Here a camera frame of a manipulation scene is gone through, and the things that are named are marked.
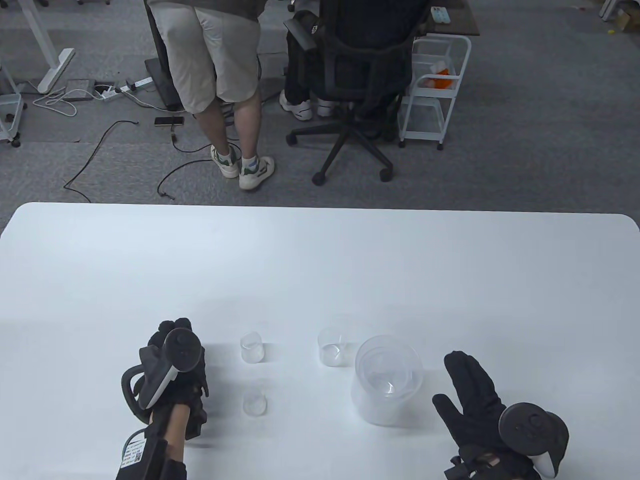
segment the black glove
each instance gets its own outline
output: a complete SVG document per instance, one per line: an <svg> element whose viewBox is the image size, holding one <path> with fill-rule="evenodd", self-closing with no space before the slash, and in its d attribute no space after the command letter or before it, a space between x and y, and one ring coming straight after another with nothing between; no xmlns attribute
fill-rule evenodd
<svg viewBox="0 0 640 480"><path fill-rule="evenodd" d="M458 393L463 413L444 394L433 396L433 405L458 447L483 447L500 459L502 468L513 475L512 478L540 480L533 462L510 449L500 438L498 420L506 407L478 361L462 351L454 351L445 356L444 365Z"/></svg>
<svg viewBox="0 0 640 480"><path fill-rule="evenodd" d="M158 331L153 334L148 345L155 346L158 351L162 350L166 336L174 328L187 328L192 330L191 322L186 318L178 318L175 322L170 320L162 322L158 326ZM153 409L164 407L167 405L188 405L192 413L202 409L202 391L205 396L209 396L209 386L207 385L207 377L205 375L204 347L198 365L190 372L178 373L175 380L169 382L160 398L156 401ZM144 376L142 376L133 387L133 394L137 396L144 384Z"/></svg>

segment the white shoe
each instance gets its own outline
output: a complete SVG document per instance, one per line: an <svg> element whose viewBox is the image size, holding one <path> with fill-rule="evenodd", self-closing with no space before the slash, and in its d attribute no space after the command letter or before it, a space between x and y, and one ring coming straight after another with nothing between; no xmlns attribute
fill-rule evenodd
<svg viewBox="0 0 640 480"><path fill-rule="evenodd" d="M231 165L229 165L227 161L220 159L218 151L211 145L211 159L218 165L222 176L226 179L234 179L240 174L240 170L238 168L236 151L230 145L229 152L231 152Z"/></svg>
<svg viewBox="0 0 640 480"><path fill-rule="evenodd" d="M332 102L330 100L318 99L318 116L333 116L333 109L335 108L337 102Z"/></svg>
<svg viewBox="0 0 640 480"><path fill-rule="evenodd" d="M271 157L258 157L258 165L253 171L247 167L242 167L240 171L240 188L242 190L253 190L262 182L273 175L276 163Z"/></svg>
<svg viewBox="0 0 640 480"><path fill-rule="evenodd" d="M284 111L290 111L293 116L302 122L311 120L314 116L313 112L311 112L311 100L305 100L300 105L292 105L285 97L284 90L280 92L280 106Z"/></svg>

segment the white cable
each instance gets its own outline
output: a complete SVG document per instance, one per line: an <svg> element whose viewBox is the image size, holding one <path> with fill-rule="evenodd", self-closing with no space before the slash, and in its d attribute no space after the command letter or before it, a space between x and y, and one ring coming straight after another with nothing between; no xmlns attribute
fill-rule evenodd
<svg viewBox="0 0 640 480"><path fill-rule="evenodd" d="M158 111L164 111L164 112L167 112L167 113L185 113L186 112L186 110L180 110L180 111L165 110L164 108L156 107L155 105L151 105L150 103L143 102L142 100L140 100L135 95L132 95L129 92L125 92L124 90L121 90L121 92L124 93L129 98L131 98L131 100L133 100L138 105L144 106L146 108L153 108L153 109L156 109Z"/></svg>
<svg viewBox="0 0 640 480"><path fill-rule="evenodd" d="M36 88L35 85L33 83L31 83L30 81L27 80L27 83L29 83L29 85L31 85L33 88ZM54 111L56 113L59 113L60 115L64 115L64 116L76 116L78 113L78 109L76 108L75 105L73 105L73 103L68 102L67 100L65 100L65 97L67 95L69 95L70 93L73 92L85 92L88 95L91 95L94 99L96 100L102 100L102 97L96 97L93 93L88 92L87 90L84 90L82 88L74 88L73 90L69 90L68 92L65 91L66 87L62 87L62 88L58 88L57 90L53 90L52 92L49 92L47 95L43 95L42 97L40 97L39 99L35 99L32 103L32 105L39 107L39 108L44 108L46 110L51 110ZM59 102L62 102L66 105L69 105L72 109L73 109L73 113L67 113L65 111L62 110L58 110L57 108L53 108L52 105L55 105Z"/></svg>

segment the smartphone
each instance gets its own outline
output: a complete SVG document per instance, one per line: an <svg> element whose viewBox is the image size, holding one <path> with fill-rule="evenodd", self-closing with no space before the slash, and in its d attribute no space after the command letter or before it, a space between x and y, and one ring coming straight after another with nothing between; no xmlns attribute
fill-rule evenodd
<svg viewBox="0 0 640 480"><path fill-rule="evenodd" d="M177 125L184 125L183 116L157 116L154 120L156 127L174 127Z"/></svg>

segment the water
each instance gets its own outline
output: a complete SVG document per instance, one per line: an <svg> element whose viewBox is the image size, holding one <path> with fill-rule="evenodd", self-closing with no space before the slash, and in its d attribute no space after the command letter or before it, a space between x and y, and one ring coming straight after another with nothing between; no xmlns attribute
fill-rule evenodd
<svg viewBox="0 0 640 480"><path fill-rule="evenodd" d="M338 367L342 365L344 352L340 350L340 346L329 344L320 349L320 361L327 367Z"/></svg>
<svg viewBox="0 0 640 480"><path fill-rule="evenodd" d="M264 358L262 342L249 343L242 346L242 358L248 364L257 364Z"/></svg>

